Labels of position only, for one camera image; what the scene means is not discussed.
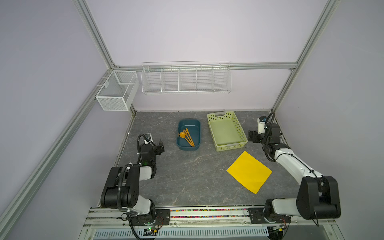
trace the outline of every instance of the blue plastic tray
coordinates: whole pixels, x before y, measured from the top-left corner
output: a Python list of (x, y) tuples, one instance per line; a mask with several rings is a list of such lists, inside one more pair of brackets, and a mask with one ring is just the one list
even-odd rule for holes
[(197, 119), (183, 119), (179, 122), (179, 127), (177, 129), (177, 132), (180, 133), (183, 131), (183, 129), (188, 128), (189, 134), (191, 135), (191, 138), (195, 144), (194, 147), (191, 147), (187, 140), (185, 140), (182, 137), (177, 137), (176, 144), (177, 146), (183, 150), (183, 151), (194, 151), (197, 150), (200, 146), (200, 139), (201, 139), (201, 128), (200, 128), (200, 121)]

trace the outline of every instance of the white wire basket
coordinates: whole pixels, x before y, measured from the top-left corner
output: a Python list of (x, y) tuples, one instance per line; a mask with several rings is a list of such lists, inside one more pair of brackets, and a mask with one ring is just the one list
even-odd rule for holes
[(232, 76), (229, 63), (144, 67), (141, 74), (145, 94), (229, 93)]
[(129, 111), (139, 89), (135, 71), (112, 71), (96, 95), (105, 111)]

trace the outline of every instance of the mounting plate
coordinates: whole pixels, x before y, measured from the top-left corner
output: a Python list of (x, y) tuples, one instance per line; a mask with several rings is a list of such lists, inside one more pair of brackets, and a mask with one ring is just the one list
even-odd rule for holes
[[(151, 224), (151, 226), (161, 225), (161, 222), (163, 221), (163, 219), (164, 219), (163, 226), (169, 225), (169, 220), (170, 220), (170, 210), (169, 209), (156, 209), (155, 216), (158, 218), (155, 218), (156, 222), (154, 224)], [(140, 216), (140, 215), (137, 217), (133, 217), (132, 218), (132, 224), (134, 226), (148, 226), (148, 225), (143, 223), (143, 220), (146, 218), (147, 218), (146, 216)]]
[[(263, 207), (250, 207), (248, 208), (248, 212), (249, 212), (249, 218), (251, 218), (251, 223), (252, 224), (255, 224), (255, 223), (271, 223), (271, 222), (267, 222), (265, 219), (264, 219), (264, 213), (263, 213)], [(273, 223), (284, 223), (284, 221), (281, 219), (281, 218), (284, 218), (285, 222), (286, 223), (290, 223), (291, 220), (290, 218), (287, 216), (287, 215), (272, 215), (273, 216), (273, 220), (276, 221), (273, 222)]]

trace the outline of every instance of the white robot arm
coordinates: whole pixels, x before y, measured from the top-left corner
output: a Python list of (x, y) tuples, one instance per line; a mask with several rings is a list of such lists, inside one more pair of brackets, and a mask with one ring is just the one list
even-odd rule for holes
[(258, 118), (258, 130), (249, 131), (248, 140), (262, 143), (266, 158), (281, 164), (300, 184), (300, 188), (297, 198), (268, 199), (265, 204), (266, 218), (271, 215), (300, 216), (307, 220), (340, 217), (337, 181), (315, 171), (287, 144), (281, 143), (280, 127), (273, 123), (274, 118), (275, 113)]

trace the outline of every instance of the basket handle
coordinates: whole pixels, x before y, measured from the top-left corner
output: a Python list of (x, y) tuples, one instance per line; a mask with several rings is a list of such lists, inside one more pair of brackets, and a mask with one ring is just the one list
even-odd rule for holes
[(218, 112), (218, 113), (214, 113), (215, 117), (217, 116), (224, 116), (227, 112)]
[(237, 146), (237, 145), (239, 145), (240, 143), (231, 143), (231, 144), (227, 144), (227, 147), (232, 147), (232, 146)]

